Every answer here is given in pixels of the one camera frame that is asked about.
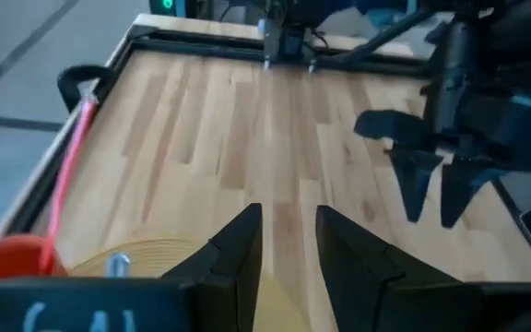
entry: gray floor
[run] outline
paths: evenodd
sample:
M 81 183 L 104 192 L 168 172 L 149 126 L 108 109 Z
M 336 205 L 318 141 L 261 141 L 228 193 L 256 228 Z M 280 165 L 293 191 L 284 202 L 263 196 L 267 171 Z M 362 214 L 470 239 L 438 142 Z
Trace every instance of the gray floor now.
M 103 64 L 135 16 L 148 11 L 145 0 L 0 0 L 0 62 L 50 15 L 72 4 L 0 78 L 0 116 L 62 123 L 66 110 L 55 87 L 58 73 L 70 65 Z M 353 11 L 325 24 L 323 30 L 344 35 L 374 33 L 370 23 Z M 402 39 L 415 53 L 427 56 L 431 49 L 422 39 L 429 29 L 411 31 Z M 53 137 L 53 133 L 0 128 L 0 218 Z M 520 197 L 522 207 L 530 208 L 526 197 L 531 197 L 531 183 L 512 179 L 512 187 L 525 197 Z

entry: red cable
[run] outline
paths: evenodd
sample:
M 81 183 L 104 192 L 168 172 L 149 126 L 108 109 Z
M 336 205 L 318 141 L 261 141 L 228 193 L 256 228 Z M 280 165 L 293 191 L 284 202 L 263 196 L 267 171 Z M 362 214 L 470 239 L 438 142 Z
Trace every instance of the red cable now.
M 48 228 L 48 233 L 44 241 L 44 246 L 41 251 L 41 259 L 39 262 L 39 270 L 44 275 L 51 275 L 53 273 L 53 250 L 56 241 L 57 233 L 59 231 L 59 224 L 61 222 L 61 212 L 65 204 L 66 191 L 71 179 L 71 175 L 77 164 L 78 152 L 81 149 L 83 140 L 91 125 L 93 114 L 96 112 L 97 103 L 95 101 L 85 101 L 81 108 L 81 114 L 77 120 L 77 126 L 71 136 L 69 148 L 66 152 L 61 171 L 59 171 L 56 185 L 53 193 L 53 210 L 51 212 L 51 220 Z

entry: wooden tabletop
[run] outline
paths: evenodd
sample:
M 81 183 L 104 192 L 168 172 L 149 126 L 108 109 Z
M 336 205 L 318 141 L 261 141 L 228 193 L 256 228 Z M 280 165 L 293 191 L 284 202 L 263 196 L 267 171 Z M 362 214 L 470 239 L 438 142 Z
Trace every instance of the wooden tabletop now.
M 136 23 L 256 36 L 254 27 L 180 18 L 141 16 Z M 423 83 L 136 52 L 81 154 L 60 254 L 72 266 L 137 239 L 205 241 L 260 202 L 264 269 L 312 330 L 331 331 L 314 233 L 315 208 L 327 204 L 458 279 L 531 281 L 531 249 L 490 184 L 446 230 L 437 171 L 419 223 L 410 223 L 383 153 L 387 143 L 353 134 L 365 110 L 420 114 Z

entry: tan tape roll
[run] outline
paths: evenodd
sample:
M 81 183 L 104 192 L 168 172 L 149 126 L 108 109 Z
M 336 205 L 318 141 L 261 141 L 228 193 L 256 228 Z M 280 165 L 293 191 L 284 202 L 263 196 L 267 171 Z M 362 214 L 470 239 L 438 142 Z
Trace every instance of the tan tape roll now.
M 77 265 L 71 276 L 103 276 L 106 259 L 112 253 L 125 253 L 130 257 L 132 277 L 157 277 L 182 262 L 198 250 L 203 243 L 183 239 L 146 240 L 119 245 L 95 255 Z M 262 270 L 254 331 L 307 331 L 304 317 L 290 300 L 288 294 L 272 276 Z

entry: orange object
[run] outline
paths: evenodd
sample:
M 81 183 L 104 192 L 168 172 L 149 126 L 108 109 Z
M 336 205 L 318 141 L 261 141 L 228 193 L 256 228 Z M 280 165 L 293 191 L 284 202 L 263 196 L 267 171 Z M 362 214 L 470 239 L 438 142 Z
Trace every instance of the orange object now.
M 0 240 L 0 279 L 39 276 L 40 256 L 45 239 L 36 235 L 12 235 Z M 51 276 L 65 277 L 67 272 L 56 252 Z

